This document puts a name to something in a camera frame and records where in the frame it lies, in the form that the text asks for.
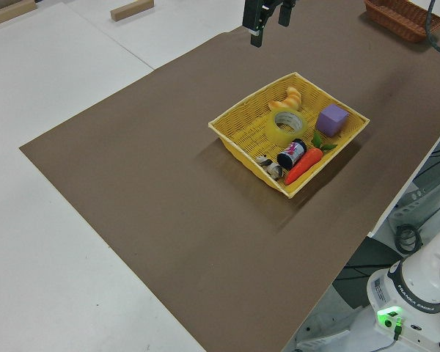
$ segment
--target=yellow adhesive tape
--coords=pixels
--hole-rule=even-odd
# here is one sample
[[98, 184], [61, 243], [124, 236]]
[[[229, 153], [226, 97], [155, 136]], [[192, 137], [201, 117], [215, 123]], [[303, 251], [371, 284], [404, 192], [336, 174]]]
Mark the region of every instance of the yellow adhesive tape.
[[[288, 125], [293, 131], [286, 131], [278, 124]], [[270, 142], [285, 148], [295, 138], [303, 136], [307, 127], [307, 119], [298, 111], [289, 108], [274, 109], [267, 116], [265, 136]]]

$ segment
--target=carrot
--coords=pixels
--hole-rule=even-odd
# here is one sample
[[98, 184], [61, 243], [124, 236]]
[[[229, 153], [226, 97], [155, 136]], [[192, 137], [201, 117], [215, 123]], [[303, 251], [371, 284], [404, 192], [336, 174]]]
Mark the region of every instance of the carrot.
[[323, 158], [324, 152], [334, 149], [337, 146], [336, 144], [323, 144], [320, 135], [316, 131], [312, 143], [315, 147], [308, 149], [298, 163], [288, 172], [284, 181], [286, 186], [297, 180], [308, 171], [311, 166], [319, 162], [319, 160]]

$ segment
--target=yellow woven basket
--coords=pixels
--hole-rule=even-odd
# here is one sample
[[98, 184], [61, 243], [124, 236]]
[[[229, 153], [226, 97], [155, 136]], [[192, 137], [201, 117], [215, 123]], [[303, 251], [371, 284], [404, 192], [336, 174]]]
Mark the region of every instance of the yellow woven basket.
[[[286, 98], [288, 87], [295, 87], [302, 97], [300, 112], [306, 117], [308, 129], [301, 138], [311, 147], [318, 115], [330, 104], [336, 104], [348, 111], [349, 116], [341, 131], [334, 137], [328, 138], [321, 134], [325, 143], [337, 144], [337, 147], [328, 151], [323, 159], [305, 172], [297, 181], [286, 186], [283, 179], [275, 181], [259, 166], [255, 159], [261, 155], [276, 162], [277, 154], [283, 151], [268, 141], [264, 134], [266, 117], [271, 111], [268, 102]], [[300, 191], [319, 171], [331, 161], [344, 147], [357, 136], [368, 124], [369, 120], [357, 111], [339, 102], [328, 93], [319, 89], [310, 81], [297, 73], [286, 75], [275, 82], [259, 89], [250, 96], [225, 111], [215, 120], [208, 123], [219, 136], [225, 147], [241, 163], [270, 187], [281, 191], [288, 198], [292, 198]]]

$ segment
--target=purple cube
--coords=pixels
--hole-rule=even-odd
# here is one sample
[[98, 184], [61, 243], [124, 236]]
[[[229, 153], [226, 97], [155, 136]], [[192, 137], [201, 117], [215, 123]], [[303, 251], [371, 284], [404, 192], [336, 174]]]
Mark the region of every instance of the purple cube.
[[333, 137], [344, 125], [347, 116], [349, 116], [349, 113], [346, 110], [341, 109], [336, 104], [331, 104], [320, 112], [316, 129], [328, 137]]

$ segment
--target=brown paper sheet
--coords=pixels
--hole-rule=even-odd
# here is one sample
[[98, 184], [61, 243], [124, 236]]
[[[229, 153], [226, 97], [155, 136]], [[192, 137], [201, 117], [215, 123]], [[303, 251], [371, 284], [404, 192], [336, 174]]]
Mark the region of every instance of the brown paper sheet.
[[[280, 351], [440, 136], [440, 54], [363, 1], [219, 35], [21, 149], [209, 352]], [[371, 119], [292, 200], [207, 123], [297, 71]]]

